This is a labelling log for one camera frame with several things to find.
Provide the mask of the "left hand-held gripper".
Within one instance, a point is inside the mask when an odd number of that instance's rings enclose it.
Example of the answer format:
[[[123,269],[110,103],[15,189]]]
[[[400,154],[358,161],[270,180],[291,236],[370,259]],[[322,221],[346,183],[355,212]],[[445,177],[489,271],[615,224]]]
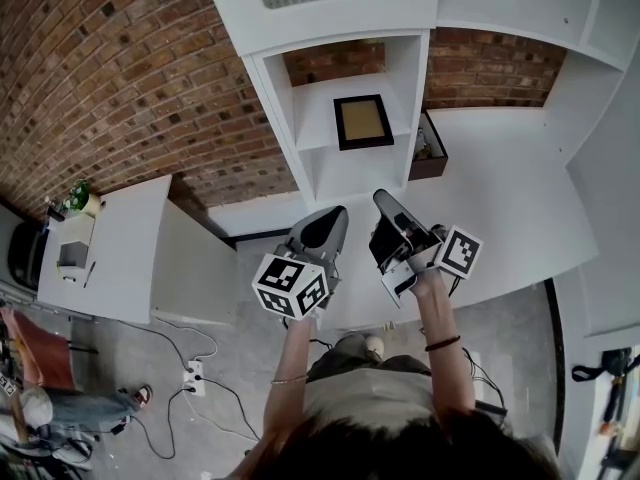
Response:
[[[336,260],[348,225],[348,210],[341,205],[297,222],[254,275],[251,286],[262,308],[296,321],[319,318],[340,282]]]

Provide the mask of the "black picture frame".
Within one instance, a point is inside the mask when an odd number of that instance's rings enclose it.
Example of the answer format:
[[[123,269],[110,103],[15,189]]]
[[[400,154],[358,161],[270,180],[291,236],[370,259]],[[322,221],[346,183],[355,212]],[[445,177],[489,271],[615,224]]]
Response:
[[[333,105],[341,151],[394,145],[380,94],[334,99]]]

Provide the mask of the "white shelf compartment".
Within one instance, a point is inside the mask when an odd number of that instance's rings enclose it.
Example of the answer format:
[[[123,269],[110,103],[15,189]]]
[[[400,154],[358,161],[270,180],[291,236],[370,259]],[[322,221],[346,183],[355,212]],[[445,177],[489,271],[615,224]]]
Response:
[[[336,99],[378,94],[395,136],[415,131],[425,82],[430,31],[383,30],[385,67],[294,87],[281,46],[246,55],[243,60],[280,140],[296,151],[338,144]]]

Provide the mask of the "person's left forearm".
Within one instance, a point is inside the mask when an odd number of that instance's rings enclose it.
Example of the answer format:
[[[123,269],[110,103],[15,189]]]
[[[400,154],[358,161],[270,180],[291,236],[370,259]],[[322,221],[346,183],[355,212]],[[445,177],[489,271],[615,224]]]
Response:
[[[282,354],[267,397],[262,441],[288,436],[304,420],[309,347],[314,321],[289,324]]]

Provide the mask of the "person's right forearm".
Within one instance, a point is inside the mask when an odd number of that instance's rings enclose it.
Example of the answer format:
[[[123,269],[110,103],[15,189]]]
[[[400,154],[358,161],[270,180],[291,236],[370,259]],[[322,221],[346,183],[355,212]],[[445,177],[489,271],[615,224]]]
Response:
[[[411,291],[417,300],[426,346],[459,335],[448,290],[438,270],[421,272]],[[455,414],[471,414],[475,392],[460,340],[428,355],[439,421],[444,423]]]

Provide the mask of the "white shelf desk unit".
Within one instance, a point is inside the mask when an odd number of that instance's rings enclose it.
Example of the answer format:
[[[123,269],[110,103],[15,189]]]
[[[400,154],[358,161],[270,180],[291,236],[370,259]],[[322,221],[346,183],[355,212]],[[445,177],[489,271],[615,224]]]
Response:
[[[521,36],[567,50],[539,109],[444,109],[431,112],[449,160],[441,177],[409,180],[416,134],[393,146],[341,151],[338,144],[296,151],[280,140],[311,209],[345,205],[350,227],[342,282],[322,320],[350,330],[408,322],[415,305],[397,307],[368,251],[378,219],[372,195],[384,188],[422,223],[457,225],[484,243],[457,306],[475,304],[543,281],[591,259],[596,243],[567,172],[594,130],[640,42],[640,0],[438,0],[436,24]],[[285,45],[294,87],[385,67],[382,31]]]

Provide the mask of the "dark brown open box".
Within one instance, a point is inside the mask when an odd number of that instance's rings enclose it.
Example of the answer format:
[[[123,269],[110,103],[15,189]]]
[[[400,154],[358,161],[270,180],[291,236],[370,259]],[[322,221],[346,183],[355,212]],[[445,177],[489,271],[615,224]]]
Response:
[[[420,115],[409,180],[441,177],[449,155],[427,112]]]

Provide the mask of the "person's dark trousers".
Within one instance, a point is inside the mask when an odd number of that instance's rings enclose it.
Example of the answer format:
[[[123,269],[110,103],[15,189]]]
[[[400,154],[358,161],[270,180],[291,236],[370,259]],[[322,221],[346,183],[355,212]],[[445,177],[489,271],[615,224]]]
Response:
[[[352,333],[341,338],[311,366],[306,382],[311,383],[361,368],[431,376],[430,368],[412,356],[399,355],[383,359],[368,348],[368,338],[374,338],[374,335]]]

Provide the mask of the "person's beige shirt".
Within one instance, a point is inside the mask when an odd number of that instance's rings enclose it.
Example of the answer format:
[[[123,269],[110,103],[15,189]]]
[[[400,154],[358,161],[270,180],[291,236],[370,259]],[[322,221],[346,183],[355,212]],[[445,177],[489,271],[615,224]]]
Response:
[[[435,413],[432,383],[418,373],[356,369],[306,385],[305,415],[395,432]]]

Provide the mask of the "white power strip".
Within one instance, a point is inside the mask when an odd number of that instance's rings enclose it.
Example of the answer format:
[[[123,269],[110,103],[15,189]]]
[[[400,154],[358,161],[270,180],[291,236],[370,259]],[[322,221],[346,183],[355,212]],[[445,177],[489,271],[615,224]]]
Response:
[[[187,394],[197,397],[205,396],[205,382],[203,380],[203,364],[200,360],[192,360],[187,363],[183,372],[183,389]]]

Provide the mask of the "white side cabinet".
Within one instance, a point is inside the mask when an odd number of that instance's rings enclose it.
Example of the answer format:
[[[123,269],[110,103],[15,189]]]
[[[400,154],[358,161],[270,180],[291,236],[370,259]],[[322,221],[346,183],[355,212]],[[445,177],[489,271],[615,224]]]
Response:
[[[38,302],[127,323],[234,324],[236,252],[169,199],[171,181],[164,176],[103,196],[85,269],[58,266],[62,222],[51,225]]]

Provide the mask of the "beige box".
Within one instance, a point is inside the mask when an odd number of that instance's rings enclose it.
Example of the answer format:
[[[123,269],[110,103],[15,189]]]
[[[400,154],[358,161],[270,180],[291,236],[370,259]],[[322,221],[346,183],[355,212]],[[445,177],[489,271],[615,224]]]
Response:
[[[59,240],[62,245],[82,243],[89,246],[95,226],[95,218],[88,214],[77,214],[60,224]]]

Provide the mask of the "small potted plant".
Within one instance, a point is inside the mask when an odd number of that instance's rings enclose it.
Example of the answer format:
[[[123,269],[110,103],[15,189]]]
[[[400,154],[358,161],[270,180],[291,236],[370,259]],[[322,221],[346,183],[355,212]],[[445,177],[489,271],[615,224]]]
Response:
[[[78,180],[69,190],[63,206],[66,210],[96,217],[101,210],[101,198],[91,191],[89,182]]]

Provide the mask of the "grey open box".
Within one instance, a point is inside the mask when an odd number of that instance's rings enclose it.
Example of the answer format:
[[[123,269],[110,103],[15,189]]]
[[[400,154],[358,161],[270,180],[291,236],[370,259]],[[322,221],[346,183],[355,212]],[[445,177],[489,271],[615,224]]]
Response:
[[[58,266],[86,268],[89,245],[82,241],[63,243],[60,245]]]

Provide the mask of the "red cloth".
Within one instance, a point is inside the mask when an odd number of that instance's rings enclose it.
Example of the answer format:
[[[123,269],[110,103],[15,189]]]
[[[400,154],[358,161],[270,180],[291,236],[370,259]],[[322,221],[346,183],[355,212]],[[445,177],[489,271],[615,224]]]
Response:
[[[14,309],[0,309],[9,337],[17,346],[25,381],[54,389],[75,388],[67,340],[41,329]]]

